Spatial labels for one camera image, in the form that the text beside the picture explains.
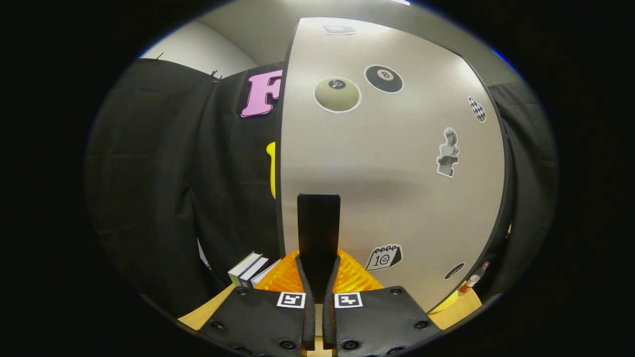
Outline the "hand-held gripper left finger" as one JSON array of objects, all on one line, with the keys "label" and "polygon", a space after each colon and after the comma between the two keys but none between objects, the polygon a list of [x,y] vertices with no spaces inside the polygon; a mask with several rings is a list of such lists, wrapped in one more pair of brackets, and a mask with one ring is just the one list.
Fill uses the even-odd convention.
[{"label": "hand-held gripper left finger", "polygon": [[315,300],[299,251],[256,288],[234,287],[199,332],[244,357],[304,357],[315,348]]}]

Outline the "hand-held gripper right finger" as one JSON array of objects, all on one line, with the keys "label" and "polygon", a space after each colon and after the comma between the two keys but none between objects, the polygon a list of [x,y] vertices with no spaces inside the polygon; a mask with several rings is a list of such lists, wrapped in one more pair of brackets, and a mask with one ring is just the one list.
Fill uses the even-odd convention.
[{"label": "hand-held gripper right finger", "polygon": [[400,356],[442,336],[405,287],[383,286],[342,249],[327,283],[322,332],[334,357]]}]

